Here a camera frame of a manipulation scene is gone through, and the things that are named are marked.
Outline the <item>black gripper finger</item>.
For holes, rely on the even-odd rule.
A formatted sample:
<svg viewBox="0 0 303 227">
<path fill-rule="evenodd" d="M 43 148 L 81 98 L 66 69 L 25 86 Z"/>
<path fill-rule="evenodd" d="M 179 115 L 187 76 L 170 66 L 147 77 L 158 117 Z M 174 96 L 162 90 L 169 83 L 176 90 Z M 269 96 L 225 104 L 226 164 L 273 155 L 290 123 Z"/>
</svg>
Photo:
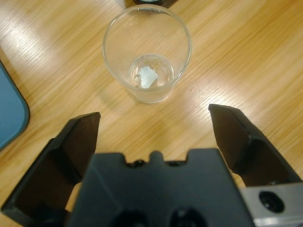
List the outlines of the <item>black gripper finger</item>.
<svg viewBox="0 0 303 227">
<path fill-rule="evenodd" d="M 273 144 L 245 114 L 234 107 L 208 107 L 216 143 L 228 168 L 246 186 L 302 182 Z"/>
<path fill-rule="evenodd" d="M 24 227 L 63 227 L 69 197 L 96 150 L 99 112 L 70 119 L 49 140 L 1 207 Z"/>
</svg>

